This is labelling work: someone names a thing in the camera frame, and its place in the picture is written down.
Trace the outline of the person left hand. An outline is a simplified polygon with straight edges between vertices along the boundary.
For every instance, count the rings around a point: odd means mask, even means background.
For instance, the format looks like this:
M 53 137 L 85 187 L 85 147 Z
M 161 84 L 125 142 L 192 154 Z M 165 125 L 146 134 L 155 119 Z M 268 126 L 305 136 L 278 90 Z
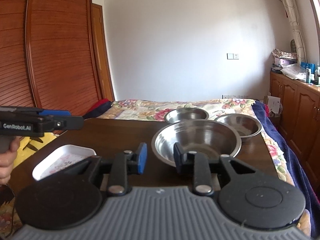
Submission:
M 20 147 L 20 139 L 16 137 L 10 144 L 9 149 L 1 154 L 0 159 L 0 184 L 6 185 L 10 180 L 14 161 L 17 157 L 17 150 Z

